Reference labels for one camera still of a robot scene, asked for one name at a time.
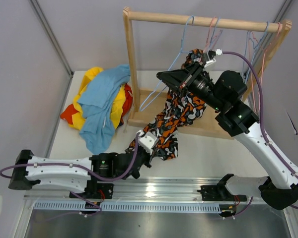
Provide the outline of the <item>black orange camouflage shorts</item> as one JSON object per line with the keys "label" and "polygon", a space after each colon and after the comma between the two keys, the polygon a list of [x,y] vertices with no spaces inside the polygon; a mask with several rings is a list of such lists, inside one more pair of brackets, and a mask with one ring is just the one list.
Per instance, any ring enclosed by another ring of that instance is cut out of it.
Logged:
{"label": "black orange camouflage shorts", "polygon": [[144,133],[149,131],[158,139],[152,155],[162,160],[176,158],[179,151],[178,129],[192,125],[201,118],[206,107],[206,103],[192,93],[180,98],[169,89],[163,111],[142,129]]}

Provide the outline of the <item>yellow shorts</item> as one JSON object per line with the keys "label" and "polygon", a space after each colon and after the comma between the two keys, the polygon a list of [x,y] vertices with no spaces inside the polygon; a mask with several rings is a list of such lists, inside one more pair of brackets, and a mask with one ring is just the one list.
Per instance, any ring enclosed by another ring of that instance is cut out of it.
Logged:
{"label": "yellow shorts", "polygon": [[78,103],[78,99],[80,99],[81,95],[86,91],[87,89],[87,86],[88,84],[99,74],[103,71],[104,69],[101,68],[101,67],[93,67],[91,69],[89,69],[83,79],[82,79],[82,82],[81,82],[81,85],[80,85],[80,88],[79,88],[79,91],[78,91],[78,94],[74,96],[74,99],[73,99],[73,103]]}

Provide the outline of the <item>light blue shorts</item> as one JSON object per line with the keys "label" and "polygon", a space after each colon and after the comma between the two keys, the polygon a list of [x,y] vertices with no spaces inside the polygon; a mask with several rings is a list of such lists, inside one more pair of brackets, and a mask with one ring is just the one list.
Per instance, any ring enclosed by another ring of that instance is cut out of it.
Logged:
{"label": "light blue shorts", "polygon": [[123,84],[130,80],[130,66],[121,64],[98,73],[78,99],[85,123],[80,136],[94,155],[105,152],[115,134],[110,117],[112,106]]}

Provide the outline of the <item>orange red shorts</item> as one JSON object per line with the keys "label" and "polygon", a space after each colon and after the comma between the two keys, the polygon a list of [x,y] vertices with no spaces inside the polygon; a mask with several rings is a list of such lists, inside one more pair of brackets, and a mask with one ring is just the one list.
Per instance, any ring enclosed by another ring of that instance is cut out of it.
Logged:
{"label": "orange red shorts", "polygon": [[[133,104],[133,93],[131,87],[128,84],[121,86],[117,97],[114,100],[110,118],[114,124],[114,128],[124,124],[123,117],[131,109]],[[78,103],[70,104],[60,115],[60,118],[65,120],[72,128],[81,130],[85,123],[85,119],[82,117],[82,110],[79,108]]]}

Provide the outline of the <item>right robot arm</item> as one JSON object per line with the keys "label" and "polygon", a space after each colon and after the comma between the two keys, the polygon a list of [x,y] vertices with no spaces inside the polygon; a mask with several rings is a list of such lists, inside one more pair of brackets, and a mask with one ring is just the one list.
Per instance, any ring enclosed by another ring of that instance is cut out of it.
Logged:
{"label": "right robot arm", "polygon": [[269,139],[259,117],[241,101],[247,87],[239,73],[226,70],[213,83],[204,67],[195,62],[156,76],[176,93],[192,93],[213,108],[219,126],[246,147],[267,172],[266,177],[259,178],[225,175],[217,184],[220,199],[259,197],[277,210],[298,201],[298,167]]}

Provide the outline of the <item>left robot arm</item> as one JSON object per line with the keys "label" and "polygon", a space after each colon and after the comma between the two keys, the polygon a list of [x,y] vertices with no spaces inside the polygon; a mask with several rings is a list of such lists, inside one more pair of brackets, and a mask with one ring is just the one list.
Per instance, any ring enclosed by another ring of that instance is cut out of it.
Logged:
{"label": "left robot arm", "polygon": [[101,153],[80,159],[49,159],[22,150],[9,176],[9,189],[68,190],[93,198],[97,183],[140,177],[141,166],[151,167],[151,155],[138,148],[128,153]]}

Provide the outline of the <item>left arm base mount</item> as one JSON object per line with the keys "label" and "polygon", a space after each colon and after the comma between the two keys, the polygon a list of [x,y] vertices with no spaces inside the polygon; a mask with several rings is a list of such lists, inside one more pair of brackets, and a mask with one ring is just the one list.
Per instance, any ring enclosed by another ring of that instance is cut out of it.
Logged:
{"label": "left arm base mount", "polygon": [[113,183],[98,183],[90,180],[84,192],[77,193],[77,195],[85,199],[112,199],[113,191]]}

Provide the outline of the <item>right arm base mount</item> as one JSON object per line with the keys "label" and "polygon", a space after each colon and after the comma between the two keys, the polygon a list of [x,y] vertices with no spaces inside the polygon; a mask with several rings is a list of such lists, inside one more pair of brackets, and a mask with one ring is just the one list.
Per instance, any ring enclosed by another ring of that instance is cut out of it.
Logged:
{"label": "right arm base mount", "polygon": [[234,202],[238,198],[239,201],[246,202],[247,196],[240,194],[232,195],[225,187],[228,179],[231,177],[233,177],[233,174],[227,174],[216,185],[202,185],[197,192],[201,194],[203,201]]}

